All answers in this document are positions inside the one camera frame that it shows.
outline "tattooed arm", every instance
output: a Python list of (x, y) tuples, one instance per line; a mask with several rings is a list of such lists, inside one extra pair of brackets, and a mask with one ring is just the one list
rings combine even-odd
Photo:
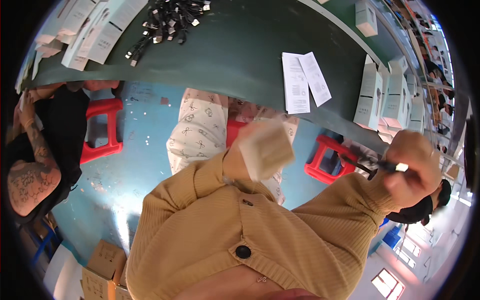
[(21, 216), (28, 215), (58, 186), (61, 173), (42, 133), (35, 124), (32, 99), (24, 104), (20, 121), (28, 134), (35, 162), (17, 161), (8, 173), (8, 192), (13, 210)]

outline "hand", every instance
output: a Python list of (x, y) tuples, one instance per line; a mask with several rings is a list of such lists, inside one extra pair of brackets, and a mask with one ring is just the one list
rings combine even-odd
[(228, 153), (223, 158), (223, 175), (230, 180), (250, 180), (247, 167), (243, 161), (243, 156), (240, 152), (239, 143), (266, 125), (266, 122), (252, 122), (247, 126), (240, 128), (237, 138), (230, 147)]
[(20, 111), (20, 106), (19, 106), (18, 114), (19, 114), (20, 123), (26, 129), (27, 125), (32, 124), (32, 120), (33, 122), (35, 122), (35, 107), (33, 105), (33, 98), (30, 95), (30, 92), (28, 91), (28, 89), (24, 90), (23, 95), (24, 95), (23, 111)]
[(15, 106), (15, 109), (13, 110), (13, 128), (20, 128), (22, 125), (20, 123), (20, 101), (18, 101), (17, 106)]
[(386, 174), (384, 184), (392, 201), (401, 207), (412, 207), (433, 193), (442, 180), (440, 155), (420, 133), (398, 132), (385, 154), (392, 163), (408, 165), (406, 172)]

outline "window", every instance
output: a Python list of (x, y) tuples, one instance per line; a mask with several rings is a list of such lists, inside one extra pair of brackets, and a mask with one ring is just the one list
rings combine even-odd
[(397, 300), (405, 289), (405, 286), (385, 269), (372, 279), (372, 283), (387, 300)]
[(403, 242), (403, 247), (408, 251), (412, 252), (413, 255), (418, 257), (420, 255), (421, 249), (419, 246), (415, 245), (410, 239), (405, 238)]
[(402, 252), (400, 252), (400, 249), (397, 248), (397, 250), (395, 250), (395, 253), (398, 255), (398, 257), (400, 257), (404, 262), (406, 262), (412, 269), (415, 267), (415, 262), (413, 261), (413, 259), (410, 258), (410, 256), (408, 256), (402, 249)]

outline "blue floor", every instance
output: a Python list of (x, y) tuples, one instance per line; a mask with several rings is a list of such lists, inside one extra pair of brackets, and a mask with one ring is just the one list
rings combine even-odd
[[(123, 110), (117, 114), (119, 154), (81, 165), (78, 187), (52, 211), (65, 245), (86, 265), (100, 239), (128, 253), (142, 211), (142, 200), (171, 175), (166, 141), (178, 120), (185, 87), (127, 82)], [(109, 90), (92, 92), (92, 100), (112, 98)], [(89, 120), (86, 139), (96, 147), (106, 143), (106, 116)], [(293, 209), (321, 192), (326, 184), (306, 175), (305, 162), (316, 150), (321, 127), (300, 120), (293, 148), (296, 161), (283, 170), (284, 207)]]

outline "cardigan sleeve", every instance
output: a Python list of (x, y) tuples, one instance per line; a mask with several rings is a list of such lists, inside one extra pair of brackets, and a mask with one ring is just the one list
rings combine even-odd
[(400, 206), (391, 201), (382, 173), (368, 181), (358, 173), (337, 179), (322, 193), (292, 210), (325, 242), (335, 259), (335, 270), (324, 276), (338, 278), (339, 286), (318, 279), (319, 296), (347, 299), (358, 284), (368, 247), (385, 216)]
[(127, 285), (134, 280), (135, 272), (150, 241), (165, 221), (177, 211), (187, 208), (223, 187), (223, 157), (226, 151), (209, 160), (195, 161), (151, 191), (143, 202), (132, 249), (127, 261)]

